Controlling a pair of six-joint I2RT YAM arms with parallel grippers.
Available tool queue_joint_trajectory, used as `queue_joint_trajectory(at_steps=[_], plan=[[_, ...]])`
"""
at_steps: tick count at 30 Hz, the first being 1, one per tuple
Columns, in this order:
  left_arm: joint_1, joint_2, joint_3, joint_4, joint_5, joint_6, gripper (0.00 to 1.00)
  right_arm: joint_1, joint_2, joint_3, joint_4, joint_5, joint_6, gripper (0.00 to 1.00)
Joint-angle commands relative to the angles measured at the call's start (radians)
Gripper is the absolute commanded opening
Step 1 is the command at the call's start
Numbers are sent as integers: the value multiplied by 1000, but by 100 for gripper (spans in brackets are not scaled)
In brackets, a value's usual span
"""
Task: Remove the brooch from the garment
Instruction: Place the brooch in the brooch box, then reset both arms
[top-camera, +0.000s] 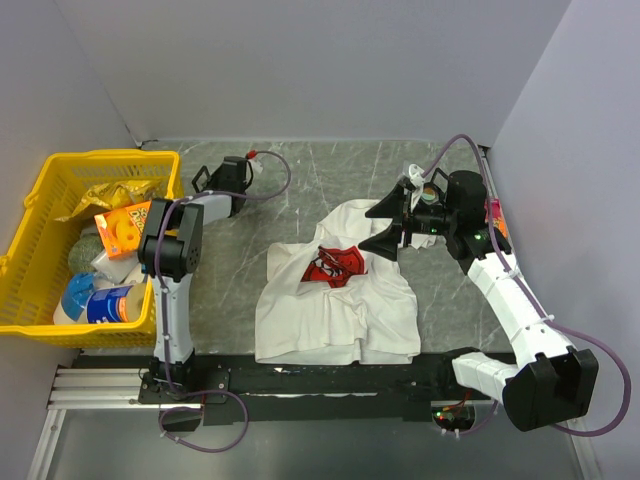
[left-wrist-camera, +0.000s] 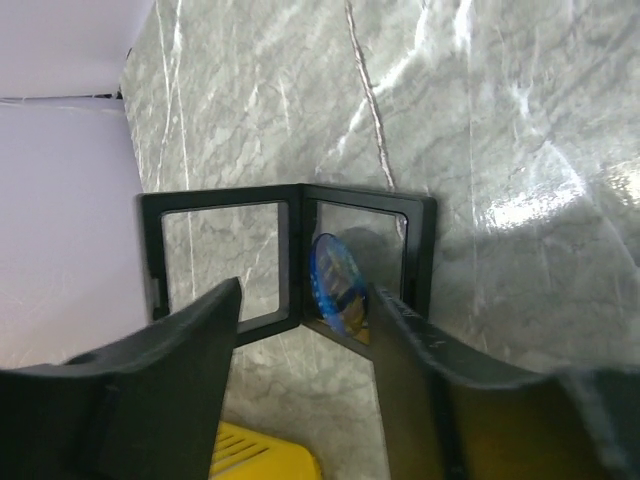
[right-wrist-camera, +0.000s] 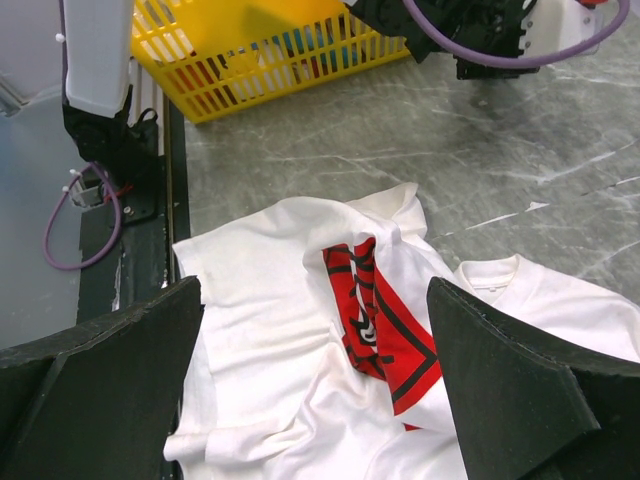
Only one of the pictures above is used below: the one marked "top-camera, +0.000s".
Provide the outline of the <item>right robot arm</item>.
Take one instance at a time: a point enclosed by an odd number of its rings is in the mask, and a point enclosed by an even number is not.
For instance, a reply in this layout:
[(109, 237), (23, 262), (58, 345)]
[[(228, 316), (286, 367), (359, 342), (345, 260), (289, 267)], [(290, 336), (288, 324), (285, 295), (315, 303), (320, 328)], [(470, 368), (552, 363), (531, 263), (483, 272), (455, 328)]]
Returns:
[(456, 399), (470, 388), (498, 401), (521, 431), (587, 414), (599, 364), (547, 325), (523, 292), (509, 242), (491, 225), (487, 189), (480, 174), (458, 170), (440, 188), (415, 164), (393, 190), (366, 212), (389, 226), (362, 241), (362, 251), (395, 261), (416, 234), (441, 236), (450, 256), (485, 297), (515, 355), (512, 364), (470, 350), (452, 356), (437, 374), (437, 386)]

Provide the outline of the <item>white Coca-Cola t-shirt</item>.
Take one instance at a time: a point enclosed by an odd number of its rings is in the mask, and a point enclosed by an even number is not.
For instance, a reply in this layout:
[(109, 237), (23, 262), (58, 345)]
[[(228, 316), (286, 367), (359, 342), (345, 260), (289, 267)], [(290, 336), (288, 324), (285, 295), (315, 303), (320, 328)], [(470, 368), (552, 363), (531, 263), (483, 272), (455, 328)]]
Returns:
[(403, 365), (421, 351), (418, 301), (397, 263), (359, 249), (385, 230), (367, 199), (319, 221), (308, 243), (274, 243), (255, 311), (262, 364)]

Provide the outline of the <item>green round brooch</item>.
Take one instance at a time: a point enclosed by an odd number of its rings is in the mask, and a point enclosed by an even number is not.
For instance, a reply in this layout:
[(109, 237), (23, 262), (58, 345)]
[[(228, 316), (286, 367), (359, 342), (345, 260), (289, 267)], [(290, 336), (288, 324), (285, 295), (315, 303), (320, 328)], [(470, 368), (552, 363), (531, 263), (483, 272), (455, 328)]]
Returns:
[(421, 194), (421, 200), (425, 203), (434, 203), (439, 199), (439, 194), (438, 192), (431, 188), (431, 187), (425, 187), (423, 189), (423, 192)]

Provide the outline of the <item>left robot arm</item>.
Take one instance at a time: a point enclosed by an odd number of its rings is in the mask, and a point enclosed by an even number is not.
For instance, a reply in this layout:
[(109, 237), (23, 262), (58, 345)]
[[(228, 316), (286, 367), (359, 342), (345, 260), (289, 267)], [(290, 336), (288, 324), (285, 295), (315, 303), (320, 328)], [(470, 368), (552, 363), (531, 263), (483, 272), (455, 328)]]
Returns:
[(156, 341), (143, 385), (174, 401), (198, 389), (189, 326), (189, 292), (202, 253), (203, 228), (239, 213), (253, 182), (249, 157), (228, 156), (214, 172), (203, 166), (192, 181), (196, 194), (151, 201), (137, 255), (151, 281)]

